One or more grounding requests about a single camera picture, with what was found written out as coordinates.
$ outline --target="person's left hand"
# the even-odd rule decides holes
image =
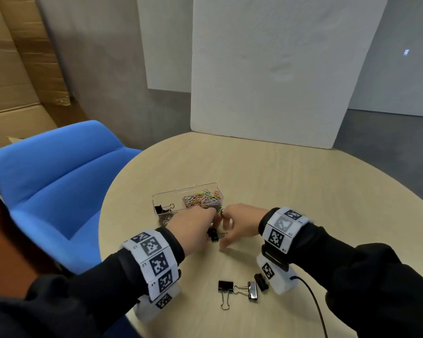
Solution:
[[[166,226],[182,246],[185,257],[203,249],[207,244],[207,230],[216,216],[214,208],[203,209],[194,206],[180,210]]]

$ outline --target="gray floor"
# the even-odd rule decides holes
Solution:
[[[387,173],[423,199],[423,117],[348,110],[334,148]]]

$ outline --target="hand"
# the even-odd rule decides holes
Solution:
[[[166,226],[182,246],[185,257],[205,247],[207,230],[216,216],[214,208],[203,209],[194,206],[191,209],[180,210]]]
[[[217,228],[221,220],[223,220],[223,229],[226,231],[232,229],[232,231],[220,239],[220,250],[227,248],[230,244],[242,237],[258,235],[260,221],[268,211],[267,209],[246,204],[231,204],[226,206],[222,211],[224,218],[221,218],[220,213],[218,213],[213,221],[214,228]]]

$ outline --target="blue chair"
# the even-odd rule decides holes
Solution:
[[[17,226],[77,274],[100,263],[99,215],[119,171],[140,150],[97,121],[0,148],[0,193]]]

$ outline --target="wooden tabletop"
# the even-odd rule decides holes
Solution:
[[[322,150],[232,137],[187,133],[160,142],[133,159],[113,181],[99,224],[102,259],[146,228],[157,227],[155,193],[216,182],[224,205],[271,209],[287,205],[353,246],[383,242],[423,275],[423,201],[376,168],[338,150]],[[261,237],[244,239],[226,253],[218,243],[181,265],[177,296],[150,324],[128,317],[143,337],[322,337],[318,312],[304,285],[278,296],[259,292],[257,303],[230,295],[220,308],[218,280],[245,285],[260,270]],[[355,337],[328,309],[325,290],[293,266],[313,289],[329,337]]]

